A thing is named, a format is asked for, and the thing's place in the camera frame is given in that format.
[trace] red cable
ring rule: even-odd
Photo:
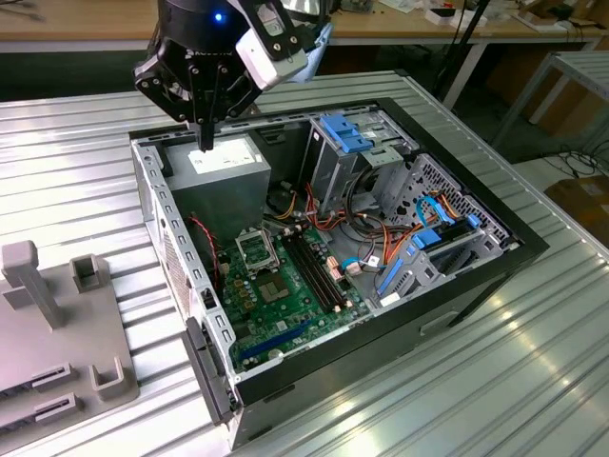
[[[216,247],[213,244],[213,237],[211,236],[211,233],[209,233],[209,230],[207,230],[206,226],[204,226],[199,219],[190,216],[190,220],[194,222],[197,226],[199,226],[201,230],[206,234],[207,240],[209,241],[209,245],[211,246],[211,255],[213,256],[213,278],[217,289],[220,285],[220,268],[218,267],[218,256],[216,255]]]

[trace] blue latch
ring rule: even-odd
[[[333,116],[322,116],[320,119],[322,126],[327,132],[339,142],[345,153],[362,152],[371,149],[374,144],[363,138],[354,124],[351,124],[341,114]]]
[[[481,221],[476,214],[469,214],[467,216],[467,222],[474,229],[477,229],[481,225]]]
[[[412,235],[412,242],[419,249],[426,248],[429,245],[433,245],[434,243],[438,243],[441,240],[438,233],[436,233],[432,228],[427,230],[419,231]]]

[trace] aluminum table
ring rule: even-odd
[[[236,455],[606,455],[606,248],[413,80],[317,78],[262,111],[390,96],[548,242],[470,319],[271,430]],[[109,262],[141,395],[14,455],[229,453],[209,422],[182,323],[144,228],[127,132],[170,120],[136,92],[0,105],[0,243],[30,238],[42,267]]]

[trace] white label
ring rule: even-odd
[[[207,152],[194,150],[188,155],[188,159],[197,174],[254,163],[254,158],[243,139],[224,141]]]
[[[381,261],[381,259],[375,255],[371,255],[370,258],[368,259],[368,265],[371,266],[372,268],[376,268],[379,265],[379,262]]]
[[[581,188],[584,189],[588,195],[595,196],[603,194],[602,189],[596,184],[581,184]]]
[[[397,302],[398,300],[400,300],[400,295],[398,294],[398,292],[393,292],[391,295],[387,295],[381,300],[381,305],[383,307],[388,307],[389,305],[394,302]]]

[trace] connector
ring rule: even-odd
[[[330,255],[327,259],[325,259],[325,264],[327,265],[327,267],[330,271],[333,270],[334,268],[339,267],[339,263],[336,260],[336,257],[334,257],[333,255]]]
[[[332,276],[332,279],[337,283],[343,279],[343,276],[336,268],[330,271],[330,276]]]
[[[353,263],[347,265],[346,268],[344,269],[344,271],[349,276],[357,276],[358,274],[362,274],[362,268],[360,267],[360,264],[358,264],[357,262],[353,262]]]

